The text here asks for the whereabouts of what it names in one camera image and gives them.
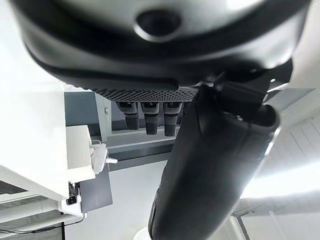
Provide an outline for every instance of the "metal rod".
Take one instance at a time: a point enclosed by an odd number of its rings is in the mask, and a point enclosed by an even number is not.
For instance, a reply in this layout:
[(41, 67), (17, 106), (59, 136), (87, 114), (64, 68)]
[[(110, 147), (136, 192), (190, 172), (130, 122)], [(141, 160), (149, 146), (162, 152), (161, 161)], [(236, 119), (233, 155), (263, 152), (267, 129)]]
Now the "metal rod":
[(236, 219), (237, 219), (237, 221), (238, 221), (238, 223), (240, 225), (240, 228), (241, 228), (242, 233), (243, 233), (243, 235), (245, 237), (245, 240), (250, 240), (250, 237), (248, 235), (247, 229), (246, 229), (246, 227), (244, 225), (244, 222), (242, 221), (241, 217), (237, 216)]
[[(18, 226), (18, 227), (9, 229), (9, 231), (32, 231), (32, 230), (42, 229), (48, 226), (56, 225), (62, 222), (71, 221), (75, 219), (79, 219), (79, 217), (74, 215), (64, 214), (51, 219), (43, 220), (41, 222), (34, 222), (34, 223), (23, 225), (23, 226)], [(16, 234), (17, 233), (0, 233), (0, 239), (14, 236)]]
[(56, 209), (58, 209), (58, 204), (56, 201), (51, 199), (32, 202), (15, 207), (9, 207), (0, 211), (0, 223), (50, 212)]
[(19, 192), (14, 194), (0, 194), (0, 204), (6, 204), (6, 203), (23, 200), (23, 199), (29, 199), (37, 196), (39, 195), (30, 191), (24, 191), (24, 192)]

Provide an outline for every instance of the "white wall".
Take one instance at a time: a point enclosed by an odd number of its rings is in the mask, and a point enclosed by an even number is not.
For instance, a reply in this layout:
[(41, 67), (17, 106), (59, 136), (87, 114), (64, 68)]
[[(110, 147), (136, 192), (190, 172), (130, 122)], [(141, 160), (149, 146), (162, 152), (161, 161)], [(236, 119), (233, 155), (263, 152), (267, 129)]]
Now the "white wall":
[(62, 84), (27, 53), (6, 0), (0, 0), (0, 74), (0, 181), (68, 198)]
[(251, 240), (318, 240), (320, 213), (243, 217)]

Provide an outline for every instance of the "gray panel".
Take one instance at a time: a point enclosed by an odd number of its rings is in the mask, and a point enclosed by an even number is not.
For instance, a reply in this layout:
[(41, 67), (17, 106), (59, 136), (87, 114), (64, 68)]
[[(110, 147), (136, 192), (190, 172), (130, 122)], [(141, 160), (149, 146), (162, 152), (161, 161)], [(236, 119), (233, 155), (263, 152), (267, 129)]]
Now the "gray panel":
[(113, 203), (109, 178), (109, 167), (106, 165), (95, 179), (80, 182), (81, 211), (99, 209)]
[(98, 111), (94, 92), (65, 92), (66, 126), (98, 124)]

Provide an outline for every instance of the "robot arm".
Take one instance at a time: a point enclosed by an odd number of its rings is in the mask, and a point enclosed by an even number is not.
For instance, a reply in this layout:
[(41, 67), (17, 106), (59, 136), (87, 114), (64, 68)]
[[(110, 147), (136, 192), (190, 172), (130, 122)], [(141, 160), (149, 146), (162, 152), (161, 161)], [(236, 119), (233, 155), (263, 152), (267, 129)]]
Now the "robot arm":
[(147, 134), (157, 134), (165, 103), (172, 136), (182, 103), (192, 101), (149, 233), (153, 240), (205, 240), (270, 149), (280, 120), (263, 100), (289, 82), (311, 0), (142, 2), (11, 0), (35, 62), (116, 101), (129, 129), (138, 128), (140, 103)]

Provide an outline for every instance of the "black cylindrical component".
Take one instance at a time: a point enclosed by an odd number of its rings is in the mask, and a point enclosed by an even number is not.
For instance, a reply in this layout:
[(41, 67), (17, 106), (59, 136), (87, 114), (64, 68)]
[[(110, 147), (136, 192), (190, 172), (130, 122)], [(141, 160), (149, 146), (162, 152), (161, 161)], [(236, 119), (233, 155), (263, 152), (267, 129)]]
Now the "black cylindrical component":
[(116, 102), (121, 112), (124, 113), (125, 124), (128, 130), (139, 129), (139, 113), (137, 102)]
[(144, 113), (146, 134), (157, 135), (159, 103), (158, 102), (141, 102), (141, 109)]
[(223, 223), (270, 150), (280, 118), (261, 105), (245, 121), (199, 88), (164, 168), (149, 220), (152, 240), (205, 240)]
[(182, 102), (164, 102), (164, 135), (173, 137), (176, 134), (178, 114), (182, 108)]

